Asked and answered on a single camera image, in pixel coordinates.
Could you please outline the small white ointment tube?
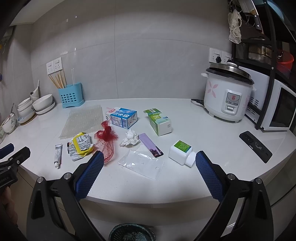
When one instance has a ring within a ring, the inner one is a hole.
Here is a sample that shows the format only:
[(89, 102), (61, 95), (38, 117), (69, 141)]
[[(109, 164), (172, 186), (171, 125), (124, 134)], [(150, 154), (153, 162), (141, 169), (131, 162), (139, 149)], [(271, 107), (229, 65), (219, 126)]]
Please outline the small white ointment tube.
[(62, 157), (62, 148), (63, 148), (63, 144), (55, 145), (54, 166), (56, 169), (60, 168), (61, 157)]

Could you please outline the yellow snack wrapper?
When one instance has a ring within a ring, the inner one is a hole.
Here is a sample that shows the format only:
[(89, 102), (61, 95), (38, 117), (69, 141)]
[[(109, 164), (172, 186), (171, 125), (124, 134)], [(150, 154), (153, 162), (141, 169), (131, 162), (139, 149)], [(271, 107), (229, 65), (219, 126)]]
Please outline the yellow snack wrapper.
[(78, 161), (94, 150), (94, 144), (88, 133), (80, 132), (67, 143), (67, 152), (73, 162)]

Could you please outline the white green label pill bottle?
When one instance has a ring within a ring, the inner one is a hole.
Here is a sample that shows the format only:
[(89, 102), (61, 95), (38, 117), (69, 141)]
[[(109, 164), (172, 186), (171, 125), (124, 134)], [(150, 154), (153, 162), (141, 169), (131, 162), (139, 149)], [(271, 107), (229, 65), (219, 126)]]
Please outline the white green label pill bottle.
[(170, 147), (168, 157), (182, 166), (191, 168), (195, 163), (196, 152), (191, 145), (179, 140)]

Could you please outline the red mesh net bag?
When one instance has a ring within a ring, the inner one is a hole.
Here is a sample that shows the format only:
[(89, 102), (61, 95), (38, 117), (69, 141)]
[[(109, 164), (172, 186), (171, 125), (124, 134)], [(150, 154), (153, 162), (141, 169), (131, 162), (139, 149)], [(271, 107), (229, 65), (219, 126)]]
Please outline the red mesh net bag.
[(118, 135), (112, 130), (109, 121), (101, 123), (102, 130), (94, 134), (94, 150), (100, 151), (104, 155), (104, 162), (108, 163), (114, 155), (114, 141), (118, 140)]

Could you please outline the bubble wrap sheet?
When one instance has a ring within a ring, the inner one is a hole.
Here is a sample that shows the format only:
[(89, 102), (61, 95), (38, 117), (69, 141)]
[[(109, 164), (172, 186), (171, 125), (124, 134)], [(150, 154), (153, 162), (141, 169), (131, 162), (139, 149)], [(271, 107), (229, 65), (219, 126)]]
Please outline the bubble wrap sheet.
[(102, 129), (103, 121), (103, 111), (100, 105), (71, 110), (59, 138), (63, 140), (72, 138), (80, 132), (96, 132)]

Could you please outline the purple sachet box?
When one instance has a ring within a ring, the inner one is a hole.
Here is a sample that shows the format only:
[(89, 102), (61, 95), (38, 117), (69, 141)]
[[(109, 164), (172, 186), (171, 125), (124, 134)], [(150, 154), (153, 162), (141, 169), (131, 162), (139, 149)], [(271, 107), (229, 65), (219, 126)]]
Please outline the purple sachet box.
[(163, 156), (164, 153), (154, 144), (146, 133), (139, 134), (138, 138), (149, 149), (155, 158)]

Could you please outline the white tissue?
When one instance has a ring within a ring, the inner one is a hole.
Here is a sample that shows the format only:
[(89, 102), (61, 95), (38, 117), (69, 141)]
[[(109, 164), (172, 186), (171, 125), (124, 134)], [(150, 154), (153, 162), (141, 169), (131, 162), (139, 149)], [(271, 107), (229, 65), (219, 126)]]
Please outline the white tissue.
[(120, 146), (121, 147), (135, 146), (138, 143), (140, 143), (138, 134), (134, 130), (130, 129), (125, 133), (125, 138), (120, 143)]

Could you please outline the clear plastic zip bag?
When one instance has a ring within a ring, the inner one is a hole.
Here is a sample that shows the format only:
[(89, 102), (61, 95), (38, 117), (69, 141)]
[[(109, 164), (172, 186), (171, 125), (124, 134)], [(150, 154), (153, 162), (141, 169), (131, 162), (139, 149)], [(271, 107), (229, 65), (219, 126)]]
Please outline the clear plastic zip bag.
[(142, 176), (157, 180), (164, 160), (138, 151), (129, 150), (118, 162), (119, 165)]

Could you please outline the blue white milk carton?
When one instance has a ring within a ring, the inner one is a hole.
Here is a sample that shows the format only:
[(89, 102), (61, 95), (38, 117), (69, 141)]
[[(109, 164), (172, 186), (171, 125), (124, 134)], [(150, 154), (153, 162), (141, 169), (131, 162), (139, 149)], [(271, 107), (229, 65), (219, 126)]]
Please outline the blue white milk carton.
[(109, 108), (105, 113), (105, 119), (114, 126), (130, 129), (137, 121), (137, 111), (126, 108)]

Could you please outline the green white medicine box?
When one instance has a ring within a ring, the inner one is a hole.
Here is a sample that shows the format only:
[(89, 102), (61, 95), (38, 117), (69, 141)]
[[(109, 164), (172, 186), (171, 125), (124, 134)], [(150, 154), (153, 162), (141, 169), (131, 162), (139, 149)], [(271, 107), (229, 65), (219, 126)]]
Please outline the green white medicine box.
[(151, 108), (144, 110), (144, 113), (147, 114), (151, 127), (159, 137), (172, 132), (171, 120), (163, 116), (160, 110)]

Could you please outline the teal mesh trash bin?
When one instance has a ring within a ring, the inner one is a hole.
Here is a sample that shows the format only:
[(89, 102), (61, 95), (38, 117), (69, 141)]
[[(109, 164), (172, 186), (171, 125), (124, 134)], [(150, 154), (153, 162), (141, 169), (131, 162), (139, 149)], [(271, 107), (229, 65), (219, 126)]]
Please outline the teal mesh trash bin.
[(145, 225), (125, 223), (115, 226), (109, 234), (109, 241), (122, 240), (157, 240), (156, 235)]

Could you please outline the black kitchen rack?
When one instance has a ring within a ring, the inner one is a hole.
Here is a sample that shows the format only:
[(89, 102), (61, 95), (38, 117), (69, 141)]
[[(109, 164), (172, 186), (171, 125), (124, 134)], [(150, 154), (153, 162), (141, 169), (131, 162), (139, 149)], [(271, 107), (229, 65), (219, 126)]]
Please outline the black kitchen rack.
[[(295, 92), (295, 1), (229, 1), (241, 15), (241, 43), (232, 43), (232, 61), (279, 80)], [(287, 78), (276, 68), (277, 51), (294, 57)], [(295, 119), (290, 131), (295, 131)]]

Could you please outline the patterned small bowl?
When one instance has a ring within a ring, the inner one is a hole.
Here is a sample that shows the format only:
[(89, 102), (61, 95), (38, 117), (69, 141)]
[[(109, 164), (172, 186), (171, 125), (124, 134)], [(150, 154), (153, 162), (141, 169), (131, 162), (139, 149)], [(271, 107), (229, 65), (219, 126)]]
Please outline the patterned small bowl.
[(10, 115), (1, 124), (1, 127), (5, 133), (12, 133), (16, 127), (16, 115), (14, 113), (10, 113)]

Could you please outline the stacked white bowls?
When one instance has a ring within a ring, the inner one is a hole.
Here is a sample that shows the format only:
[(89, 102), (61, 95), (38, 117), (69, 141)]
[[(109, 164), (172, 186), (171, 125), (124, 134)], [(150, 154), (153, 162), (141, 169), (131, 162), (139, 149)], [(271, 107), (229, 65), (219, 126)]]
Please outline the stacked white bowls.
[(33, 107), (33, 100), (31, 97), (23, 100), (18, 106), (18, 119), (17, 122), (19, 125), (24, 125), (30, 121), (35, 115), (35, 109)]

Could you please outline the black remote control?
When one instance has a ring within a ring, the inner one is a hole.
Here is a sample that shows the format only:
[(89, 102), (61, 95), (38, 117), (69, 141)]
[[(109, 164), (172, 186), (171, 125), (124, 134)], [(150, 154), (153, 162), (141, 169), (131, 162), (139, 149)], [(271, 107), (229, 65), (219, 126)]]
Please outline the black remote control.
[(239, 135), (241, 140), (250, 147), (255, 154), (266, 164), (272, 157), (272, 152), (260, 142), (250, 131), (245, 131)]

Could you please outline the white bowl on plate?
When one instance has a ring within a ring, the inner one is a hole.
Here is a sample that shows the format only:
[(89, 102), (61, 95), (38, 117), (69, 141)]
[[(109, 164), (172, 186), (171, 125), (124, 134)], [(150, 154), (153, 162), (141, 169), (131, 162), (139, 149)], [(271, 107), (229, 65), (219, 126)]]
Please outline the white bowl on plate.
[(37, 115), (45, 114), (55, 107), (56, 102), (52, 94), (47, 94), (33, 102), (33, 108)]

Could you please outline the blue chopstick holder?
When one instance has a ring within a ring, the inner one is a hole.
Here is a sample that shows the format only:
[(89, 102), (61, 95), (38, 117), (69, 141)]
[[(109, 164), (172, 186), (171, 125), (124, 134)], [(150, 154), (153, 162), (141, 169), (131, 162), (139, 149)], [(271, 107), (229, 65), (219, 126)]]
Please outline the blue chopstick holder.
[(80, 82), (67, 85), (66, 88), (58, 89), (62, 103), (62, 108), (72, 108), (81, 106), (84, 103), (82, 85)]

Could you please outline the wooden chopsticks bundle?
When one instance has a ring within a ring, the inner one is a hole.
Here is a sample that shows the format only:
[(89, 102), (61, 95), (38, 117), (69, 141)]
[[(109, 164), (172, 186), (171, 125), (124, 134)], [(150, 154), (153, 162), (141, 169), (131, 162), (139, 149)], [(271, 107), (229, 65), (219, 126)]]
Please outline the wooden chopsticks bundle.
[(63, 70), (58, 70), (48, 75), (49, 79), (57, 89), (64, 89), (67, 87), (67, 82)]

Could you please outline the white microwave oven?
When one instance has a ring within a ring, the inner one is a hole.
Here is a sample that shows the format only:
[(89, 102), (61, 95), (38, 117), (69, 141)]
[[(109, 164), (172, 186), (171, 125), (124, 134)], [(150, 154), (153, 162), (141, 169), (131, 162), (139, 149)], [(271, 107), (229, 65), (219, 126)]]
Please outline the white microwave oven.
[(295, 119), (295, 92), (279, 80), (240, 67), (254, 81), (246, 115), (263, 131), (288, 131)]

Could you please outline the white rice cooker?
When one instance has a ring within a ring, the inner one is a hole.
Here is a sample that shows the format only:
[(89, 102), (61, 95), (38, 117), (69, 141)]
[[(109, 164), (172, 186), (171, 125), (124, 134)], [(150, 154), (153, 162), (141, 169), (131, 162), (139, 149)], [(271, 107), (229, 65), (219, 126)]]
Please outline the white rice cooker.
[(251, 75), (232, 62), (211, 63), (201, 75), (207, 78), (204, 108), (208, 114), (234, 123), (241, 121), (255, 90)]

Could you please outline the hanging white cloth net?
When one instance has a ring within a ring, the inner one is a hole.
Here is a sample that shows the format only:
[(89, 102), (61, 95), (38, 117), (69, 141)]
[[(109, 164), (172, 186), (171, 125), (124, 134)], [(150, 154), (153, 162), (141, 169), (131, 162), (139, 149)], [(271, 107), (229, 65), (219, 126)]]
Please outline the hanging white cloth net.
[(235, 44), (241, 43), (240, 27), (242, 24), (240, 13), (234, 9), (228, 14), (229, 40)]

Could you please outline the left wall socket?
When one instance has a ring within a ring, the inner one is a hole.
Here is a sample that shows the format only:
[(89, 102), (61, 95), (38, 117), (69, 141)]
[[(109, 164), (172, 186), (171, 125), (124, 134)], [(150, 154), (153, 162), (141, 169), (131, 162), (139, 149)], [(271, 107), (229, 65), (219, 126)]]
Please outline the left wall socket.
[(47, 71), (48, 75), (53, 74), (58, 71), (61, 71), (62, 69), (63, 69), (63, 66), (62, 66), (62, 58), (61, 57), (59, 57), (53, 61), (50, 61), (46, 64), (46, 71)]

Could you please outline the wall socket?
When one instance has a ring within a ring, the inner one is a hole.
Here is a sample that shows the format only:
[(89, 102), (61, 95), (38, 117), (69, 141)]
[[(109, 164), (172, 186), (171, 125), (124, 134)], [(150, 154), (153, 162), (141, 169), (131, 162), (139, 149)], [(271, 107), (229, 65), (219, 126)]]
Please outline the wall socket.
[(218, 49), (210, 48), (209, 49), (209, 62), (210, 63), (222, 63), (226, 64), (230, 61), (232, 55), (228, 52), (221, 51)]
[(48, 75), (53, 74), (58, 71), (61, 71), (62, 69), (63, 69), (63, 66), (62, 66), (62, 58), (61, 57), (59, 57), (53, 61), (50, 61), (46, 64), (46, 71), (47, 71)]

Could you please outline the right wall socket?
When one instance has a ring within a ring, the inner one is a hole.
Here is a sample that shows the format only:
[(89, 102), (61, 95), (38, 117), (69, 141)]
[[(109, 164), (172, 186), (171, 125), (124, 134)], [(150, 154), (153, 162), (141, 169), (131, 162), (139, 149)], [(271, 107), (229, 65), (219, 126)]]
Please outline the right wall socket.
[(209, 49), (209, 62), (210, 63), (222, 63), (226, 64), (230, 61), (232, 55), (228, 52), (221, 51), (218, 49), (210, 48)]

